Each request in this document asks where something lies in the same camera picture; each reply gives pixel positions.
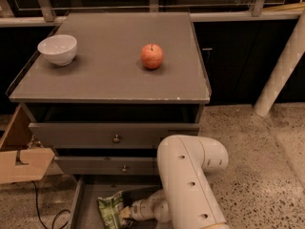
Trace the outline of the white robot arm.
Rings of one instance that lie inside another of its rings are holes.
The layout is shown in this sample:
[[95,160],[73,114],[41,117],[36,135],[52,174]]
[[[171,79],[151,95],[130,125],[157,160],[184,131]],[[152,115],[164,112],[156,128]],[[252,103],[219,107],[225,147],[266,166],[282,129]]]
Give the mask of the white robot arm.
[[226,169],[228,152],[219,141],[171,135],[157,150],[162,189],[120,212],[122,219],[156,219],[155,229],[230,229],[205,175]]

